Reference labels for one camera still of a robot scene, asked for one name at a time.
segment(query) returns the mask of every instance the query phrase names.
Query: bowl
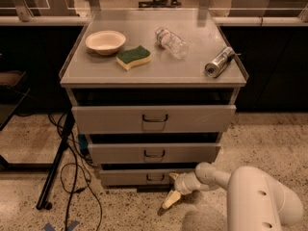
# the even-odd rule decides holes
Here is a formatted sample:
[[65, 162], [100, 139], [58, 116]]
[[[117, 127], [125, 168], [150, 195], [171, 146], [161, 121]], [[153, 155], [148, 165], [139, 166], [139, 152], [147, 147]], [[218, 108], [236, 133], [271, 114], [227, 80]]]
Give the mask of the bowl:
[[125, 40], [126, 37], [117, 31], [99, 31], [86, 38], [86, 46], [99, 55], [108, 56], [117, 52]]

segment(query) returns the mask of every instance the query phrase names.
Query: green and yellow sponge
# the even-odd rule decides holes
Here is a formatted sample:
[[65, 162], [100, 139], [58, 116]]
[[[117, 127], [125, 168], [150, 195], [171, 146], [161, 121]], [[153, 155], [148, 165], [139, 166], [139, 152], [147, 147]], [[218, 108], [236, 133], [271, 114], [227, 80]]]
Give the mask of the green and yellow sponge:
[[151, 53], [141, 45], [131, 50], [125, 50], [117, 54], [116, 61], [129, 70], [133, 66], [146, 64], [151, 61]]

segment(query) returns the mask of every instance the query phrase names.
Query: speckled floor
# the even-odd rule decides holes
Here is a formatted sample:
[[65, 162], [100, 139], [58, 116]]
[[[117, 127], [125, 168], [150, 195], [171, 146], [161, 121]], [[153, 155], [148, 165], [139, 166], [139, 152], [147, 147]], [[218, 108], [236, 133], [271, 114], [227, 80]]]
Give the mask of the speckled floor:
[[[0, 132], [1, 155], [10, 162], [52, 162], [59, 137], [47, 115], [14, 116]], [[221, 140], [222, 149], [214, 165], [227, 172], [240, 166], [258, 167], [293, 189], [301, 198], [305, 214], [301, 223], [283, 231], [308, 230], [308, 114], [236, 114]], [[61, 166], [73, 163], [64, 153]], [[89, 167], [90, 186], [103, 211], [99, 230], [227, 230], [226, 192], [195, 192], [168, 212], [158, 214], [165, 192], [137, 192], [136, 189], [103, 189]], [[64, 230], [68, 193], [58, 173], [48, 200], [52, 209], [36, 205], [45, 173], [0, 174], [0, 230]], [[74, 167], [64, 169], [69, 188]], [[85, 186], [81, 171], [77, 187]], [[69, 230], [96, 230], [100, 211], [90, 190], [75, 194], [71, 201]]]

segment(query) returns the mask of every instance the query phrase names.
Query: white robotic arm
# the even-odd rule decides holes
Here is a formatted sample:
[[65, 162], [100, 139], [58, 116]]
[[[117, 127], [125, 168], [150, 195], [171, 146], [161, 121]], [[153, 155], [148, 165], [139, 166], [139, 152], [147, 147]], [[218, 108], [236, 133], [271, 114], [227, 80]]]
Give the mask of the white robotic arm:
[[281, 231], [281, 225], [294, 225], [303, 216], [296, 193], [256, 167], [240, 167], [230, 174], [201, 163], [194, 172], [170, 176], [175, 180], [174, 190], [164, 209], [193, 191], [225, 189], [228, 231]]

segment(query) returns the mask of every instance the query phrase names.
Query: can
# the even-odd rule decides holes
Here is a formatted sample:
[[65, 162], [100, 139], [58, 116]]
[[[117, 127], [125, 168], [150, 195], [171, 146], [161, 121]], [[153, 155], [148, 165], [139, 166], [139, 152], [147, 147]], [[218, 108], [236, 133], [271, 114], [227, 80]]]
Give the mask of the can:
[[224, 47], [210, 63], [205, 65], [205, 74], [213, 78], [219, 77], [223, 70], [229, 66], [234, 56], [235, 52], [231, 47]]

